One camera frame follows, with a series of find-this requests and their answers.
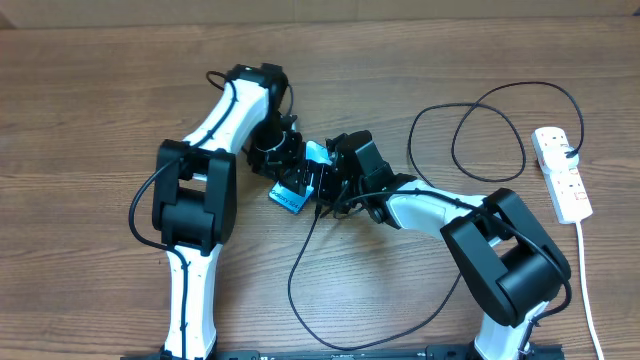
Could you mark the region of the blue Samsung Galaxy smartphone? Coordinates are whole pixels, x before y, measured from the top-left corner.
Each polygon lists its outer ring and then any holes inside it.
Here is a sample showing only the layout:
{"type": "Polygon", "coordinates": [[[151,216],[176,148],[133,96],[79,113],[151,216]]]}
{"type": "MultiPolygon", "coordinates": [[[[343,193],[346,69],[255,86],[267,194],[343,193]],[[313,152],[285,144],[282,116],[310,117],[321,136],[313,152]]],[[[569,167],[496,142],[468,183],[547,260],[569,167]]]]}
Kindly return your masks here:
{"type": "Polygon", "coordinates": [[[291,213],[298,214],[306,202],[317,195],[321,173],[329,165],[327,148],[314,141],[307,142],[302,163],[287,179],[275,183],[269,198],[291,213]]]}

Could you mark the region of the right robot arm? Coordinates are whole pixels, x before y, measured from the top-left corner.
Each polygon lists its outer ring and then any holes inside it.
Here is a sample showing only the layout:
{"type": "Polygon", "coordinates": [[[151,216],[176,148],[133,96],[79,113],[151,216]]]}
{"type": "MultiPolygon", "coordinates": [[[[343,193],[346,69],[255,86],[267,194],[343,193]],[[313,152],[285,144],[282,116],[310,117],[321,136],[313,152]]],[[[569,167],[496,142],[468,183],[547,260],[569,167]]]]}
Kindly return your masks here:
{"type": "Polygon", "coordinates": [[[540,346],[539,322],[572,299],[570,265],[524,201],[500,188],[488,196],[458,195],[396,173],[371,134],[343,134],[305,144],[273,188],[293,210],[315,199],[328,211],[369,213],[377,223],[443,241],[484,318],[461,350],[468,359],[562,359],[561,346],[540,346]]]}

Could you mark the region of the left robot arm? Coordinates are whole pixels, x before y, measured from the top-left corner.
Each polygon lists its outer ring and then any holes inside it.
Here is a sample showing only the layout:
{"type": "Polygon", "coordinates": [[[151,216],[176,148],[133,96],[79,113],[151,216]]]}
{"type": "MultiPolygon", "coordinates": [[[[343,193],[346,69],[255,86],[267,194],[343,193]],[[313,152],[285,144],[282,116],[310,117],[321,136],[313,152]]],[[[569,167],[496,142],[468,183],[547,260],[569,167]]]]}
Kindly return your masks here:
{"type": "Polygon", "coordinates": [[[280,105],[289,87],[283,69],[238,64],[224,74],[222,97],[205,121],[158,151],[152,225],[161,234],[171,274],[170,325],[161,359],[211,359],[216,267],[237,215],[237,156],[278,181],[304,159],[294,117],[280,105]]]}

